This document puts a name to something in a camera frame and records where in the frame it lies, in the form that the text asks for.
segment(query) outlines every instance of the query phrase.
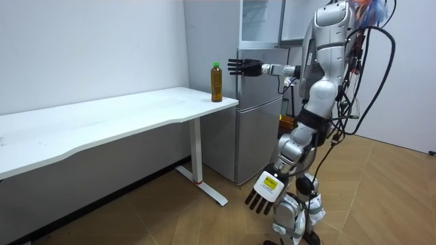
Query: table leg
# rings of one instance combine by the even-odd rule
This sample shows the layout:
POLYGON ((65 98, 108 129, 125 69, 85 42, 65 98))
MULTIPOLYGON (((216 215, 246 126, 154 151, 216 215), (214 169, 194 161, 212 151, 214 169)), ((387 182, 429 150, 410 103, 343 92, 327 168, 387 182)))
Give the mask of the table leg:
POLYGON ((177 171, 181 172, 186 178, 190 179, 221 206, 226 205, 228 200, 216 190, 212 189, 212 187, 203 182, 200 118, 195 118, 189 121, 189 135, 191 139, 192 173, 183 166, 176 167, 177 171))

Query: wooden floor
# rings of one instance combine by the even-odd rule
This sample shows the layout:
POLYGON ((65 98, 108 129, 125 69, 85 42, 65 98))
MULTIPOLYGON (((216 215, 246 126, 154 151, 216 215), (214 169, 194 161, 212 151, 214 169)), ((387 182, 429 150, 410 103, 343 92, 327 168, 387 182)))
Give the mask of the wooden floor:
MULTIPOLYGON (((314 166, 327 148, 319 149, 314 166)), ((34 244, 278 242, 272 216, 243 203, 253 180, 235 186, 207 167, 204 179, 228 198, 225 207, 171 171, 34 244)), ((332 151, 318 180, 327 215, 315 230, 325 245, 436 244, 436 157, 349 137, 332 151)))

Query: white desk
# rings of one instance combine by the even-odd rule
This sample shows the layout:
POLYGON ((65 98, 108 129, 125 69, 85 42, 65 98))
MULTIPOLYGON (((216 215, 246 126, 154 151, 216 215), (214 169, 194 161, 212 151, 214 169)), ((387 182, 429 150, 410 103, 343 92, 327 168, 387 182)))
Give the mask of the white desk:
POLYGON ((200 117, 237 104, 229 98, 213 103, 209 93, 180 87, 0 116, 0 180, 189 120, 193 173, 181 166, 177 170, 225 205, 227 199, 202 182, 200 117))

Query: cabinet door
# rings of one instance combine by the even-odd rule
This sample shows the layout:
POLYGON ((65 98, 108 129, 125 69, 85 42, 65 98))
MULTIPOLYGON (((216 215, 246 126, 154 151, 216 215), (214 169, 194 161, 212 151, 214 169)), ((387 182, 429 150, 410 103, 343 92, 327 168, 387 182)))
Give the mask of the cabinet door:
POLYGON ((281 99, 238 112, 236 182, 242 184, 270 161, 277 145, 281 99))
POLYGON ((281 46, 302 44, 315 12, 326 4, 327 1, 319 0, 285 0, 281 46))
POLYGON ((241 0, 239 48, 274 48, 279 45, 285 0, 241 0))

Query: white wall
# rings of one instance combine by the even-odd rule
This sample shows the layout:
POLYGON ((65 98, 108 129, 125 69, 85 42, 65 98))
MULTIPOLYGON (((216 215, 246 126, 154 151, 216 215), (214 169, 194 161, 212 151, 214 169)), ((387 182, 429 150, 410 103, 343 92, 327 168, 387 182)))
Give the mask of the white wall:
MULTIPOLYGON (((0 114, 174 86, 189 86, 183 1, 0 0, 0 114)), ((187 156, 174 124, 8 178, 0 244, 187 156)))
POLYGON ((0 0, 0 114, 189 86, 183 1, 0 0))
MULTIPOLYGON (((388 1, 390 9, 393 0, 388 1)), ((395 60, 379 99, 358 134, 421 152, 436 150, 436 49, 432 27, 436 2, 399 1, 386 26, 396 40, 395 60)), ((359 92, 360 111, 368 106, 382 80, 390 42, 371 33, 370 49, 359 92)))

